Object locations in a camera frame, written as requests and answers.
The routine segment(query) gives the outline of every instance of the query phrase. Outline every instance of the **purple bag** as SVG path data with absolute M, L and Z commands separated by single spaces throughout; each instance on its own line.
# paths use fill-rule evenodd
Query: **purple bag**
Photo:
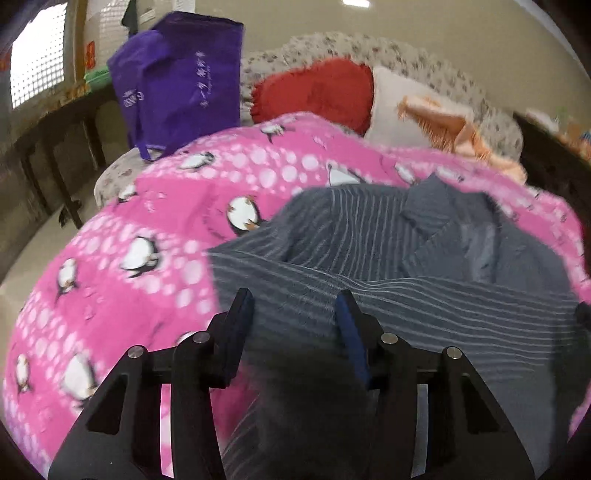
M 142 158 L 240 125 L 244 25 L 171 12 L 108 61 L 130 143 Z

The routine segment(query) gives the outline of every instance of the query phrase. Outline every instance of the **table leg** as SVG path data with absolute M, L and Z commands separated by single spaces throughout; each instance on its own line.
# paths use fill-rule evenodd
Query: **table leg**
M 95 169 L 104 170 L 107 168 L 107 163 L 105 161 L 105 154 L 103 153 L 103 146 L 100 141 L 99 131 L 96 128 L 94 117 L 87 116 L 82 120 L 82 125 L 84 127 L 86 141 L 88 142 L 88 148 L 90 149 L 90 155 L 95 164 Z
M 27 178 L 27 181 L 29 182 L 30 186 L 33 188 L 33 192 L 35 193 L 35 197 L 37 198 L 37 201 L 41 205 L 41 208 L 43 209 L 43 211 L 48 216 L 50 216 L 51 209 L 49 208 L 49 204 L 47 203 L 47 200 L 45 199 L 45 196 L 43 195 L 43 191 L 41 190 L 41 186 L 39 185 L 39 182 L 37 181 L 37 178 L 35 176 L 35 172 L 33 172 L 33 167 L 31 166 L 30 153 L 21 154 L 21 165 L 22 165 L 22 170 L 25 173 L 25 177 Z
M 43 152 L 47 159 L 49 169 L 51 170 L 53 180 L 56 182 L 57 188 L 61 193 L 61 198 L 64 200 L 64 204 L 66 205 L 68 212 L 70 212 L 71 219 L 74 222 L 74 225 L 76 225 L 76 228 L 82 228 L 82 221 L 78 215 L 78 209 L 76 209 L 76 205 L 70 197 L 70 193 L 68 192 L 64 178 L 61 176 L 60 169 L 57 165 L 56 156 L 53 153 L 53 146 L 51 146 L 45 138 L 41 139 L 41 146 L 43 147 Z

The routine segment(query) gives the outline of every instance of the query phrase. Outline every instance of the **metal screw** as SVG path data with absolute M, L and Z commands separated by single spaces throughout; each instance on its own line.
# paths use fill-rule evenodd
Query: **metal screw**
M 398 335 L 395 335 L 394 333 L 383 333 L 380 339 L 386 345 L 393 345 L 398 342 Z
M 195 343 L 205 343 L 209 340 L 209 334 L 207 332 L 197 332 L 193 335 L 193 342 Z
M 447 356 L 457 360 L 462 357 L 462 351 L 457 346 L 451 346 L 447 349 Z
M 127 356 L 129 358 L 139 358 L 144 354 L 144 347 L 141 345 L 134 345 L 129 350 L 127 350 Z

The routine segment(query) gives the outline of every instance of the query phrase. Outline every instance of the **gray striped jacket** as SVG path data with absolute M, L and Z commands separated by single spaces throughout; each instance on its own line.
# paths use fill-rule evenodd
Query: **gray striped jacket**
M 434 176 L 308 190 L 209 257 L 224 309 L 240 287 L 255 297 L 243 361 L 261 393 L 224 452 L 229 480 L 361 476 L 375 403 L 333 320 L 343 288 L 413 346 L 460 347 L 538 474 L 565 445 L 591 365 L 577 299 L 561 259 L 490 197 Z

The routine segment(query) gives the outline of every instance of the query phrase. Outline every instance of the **red pillow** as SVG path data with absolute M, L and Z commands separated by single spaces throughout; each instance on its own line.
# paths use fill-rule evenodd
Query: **red pillow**
M 374 103 L 374 77 L 367 65 L 332 58 L 301 70 L 276 73 L 252 91 L 255 123 L 293 112 L 312 112 L 365 134 Z

